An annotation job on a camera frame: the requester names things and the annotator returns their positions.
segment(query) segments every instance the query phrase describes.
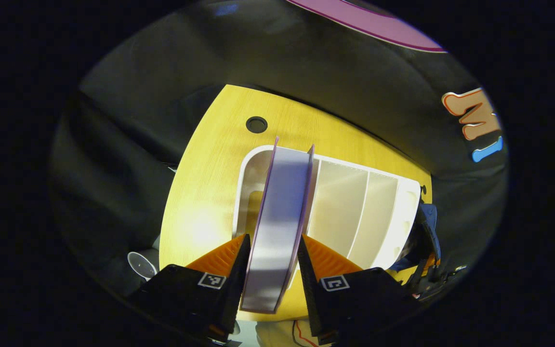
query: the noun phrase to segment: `white dish rack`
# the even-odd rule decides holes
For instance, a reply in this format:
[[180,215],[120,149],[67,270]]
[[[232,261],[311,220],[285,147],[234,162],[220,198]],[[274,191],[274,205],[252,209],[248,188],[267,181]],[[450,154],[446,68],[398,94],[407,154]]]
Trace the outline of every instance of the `white dish rack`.
[[[272,151],[273,145],[256,147],[241,164],[233,238],[245,233],[250,195],[264,190]],[[318,154],[313,160],[304,233],[361,268],[389,268],[410,234],[419,183]]]

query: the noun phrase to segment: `orange gripper pad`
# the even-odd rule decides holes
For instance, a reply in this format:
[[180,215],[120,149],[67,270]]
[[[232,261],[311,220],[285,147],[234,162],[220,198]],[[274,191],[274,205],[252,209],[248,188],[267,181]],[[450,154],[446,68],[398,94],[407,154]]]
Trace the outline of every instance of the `orange gripper pad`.
[[304,235],[304,242],[308,249],[317,281],[320,281],[322,277],[350,274],[351,272],[363,270],[354,262],[346,259],[345,256],[331,250],[331,248],[307,235]]
[[186,268],[228,277],[231,274],[231,268],[233,268],[244,237],[245,235],[241,235],[222,244],[222,246],[191,262]]

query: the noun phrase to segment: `orange letter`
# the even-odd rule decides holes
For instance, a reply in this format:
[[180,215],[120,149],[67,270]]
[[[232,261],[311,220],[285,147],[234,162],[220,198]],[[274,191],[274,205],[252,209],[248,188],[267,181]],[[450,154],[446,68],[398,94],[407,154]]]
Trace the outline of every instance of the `orange letter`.
[[465,124],[462,132],[467,140],[500,130],[496,114],[481,88],[464,94],[447,93],[442,96],[442,103],[454,116],[461,116],[468,108],[475,107],[460,118],[460,123]]

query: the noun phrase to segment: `yellow wooden tabletop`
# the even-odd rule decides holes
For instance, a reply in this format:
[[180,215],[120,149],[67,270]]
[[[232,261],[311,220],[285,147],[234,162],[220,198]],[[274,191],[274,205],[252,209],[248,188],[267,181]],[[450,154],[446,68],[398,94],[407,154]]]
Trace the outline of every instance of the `yellow wooden tabletop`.
[[[246,121],[263,117],[262,133]],[[227,85],[192,135],[172,181],[160,236],[160,267],[187,266],[233,237],[234,205],[241,163],[253,148],[273,145],[315,151],[416,180],[425,185],[424,202],[432,202],[428,171],[363,130],[297,101],[240,86]],[[238,320],[286,320],[307,316],[300,273],[276,314],[240,311]]]

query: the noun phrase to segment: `purple stripe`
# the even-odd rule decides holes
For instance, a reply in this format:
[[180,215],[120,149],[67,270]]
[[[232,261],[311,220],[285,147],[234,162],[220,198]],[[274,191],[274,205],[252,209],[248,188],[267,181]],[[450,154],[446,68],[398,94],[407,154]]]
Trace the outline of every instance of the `purple stripe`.
[[374,13],[343,0],[288,0],[308,11],[372,37],[427,52],[445,52],[436,42],[405,22]]

